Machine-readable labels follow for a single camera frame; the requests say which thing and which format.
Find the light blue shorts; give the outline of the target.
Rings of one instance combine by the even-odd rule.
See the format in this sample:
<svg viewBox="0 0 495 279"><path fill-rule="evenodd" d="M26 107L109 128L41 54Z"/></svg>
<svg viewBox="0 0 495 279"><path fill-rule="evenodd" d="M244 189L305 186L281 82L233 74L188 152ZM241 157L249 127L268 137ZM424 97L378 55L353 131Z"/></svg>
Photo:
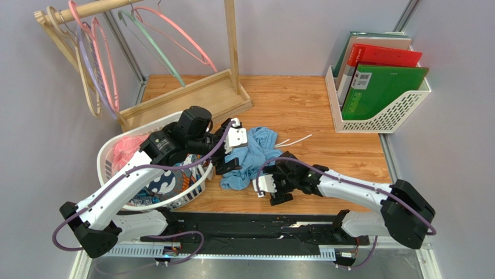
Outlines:
<svg viewBox="0 0 495 279"><path fill-rule="evenodd" d="M243 190L256 178L263 163L282 154L275 148L278 133L268 127L253 127L247 131L248 146L235 148L226 160L239 159L239 170L233 170L220 179L222 189Z"/></svg>

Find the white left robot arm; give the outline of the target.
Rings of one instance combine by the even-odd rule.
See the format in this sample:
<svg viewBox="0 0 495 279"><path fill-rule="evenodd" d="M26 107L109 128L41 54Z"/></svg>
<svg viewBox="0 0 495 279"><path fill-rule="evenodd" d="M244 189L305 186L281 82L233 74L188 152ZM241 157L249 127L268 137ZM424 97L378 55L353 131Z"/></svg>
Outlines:
<svg viewBox="0 0 495 279"><path fill-rule="evenodd" d="M120 242L162 238L171 221L168 202L136 209L127 204L164 172L180 173L204 162L218 174L238 170L239 160L225 157L248 144L246 129L237 118L227 119L217 131L212 131L211 123L207 109L192 106L131 130L131 135L145 137L132 158L96 192L59 209L79 250L96 259Z"/></svg>

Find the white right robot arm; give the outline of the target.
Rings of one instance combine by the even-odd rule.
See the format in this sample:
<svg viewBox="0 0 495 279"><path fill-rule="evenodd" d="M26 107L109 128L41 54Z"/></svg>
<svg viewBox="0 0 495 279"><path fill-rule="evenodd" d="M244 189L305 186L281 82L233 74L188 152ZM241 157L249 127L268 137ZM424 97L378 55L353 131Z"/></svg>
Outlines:
<svg viewBox="0 0 495 279"><path fill-rule="evenodd" d="M349 177L321 165L309 165L290 152L265 162L254 179L258 196L270 195L271 205L293 199L292 191L338 198L368 212L341 210L334 226L350 237L392 237L399 244L421 248L425 237L436 235L435 209L406 180L374 183Z"/></svg>

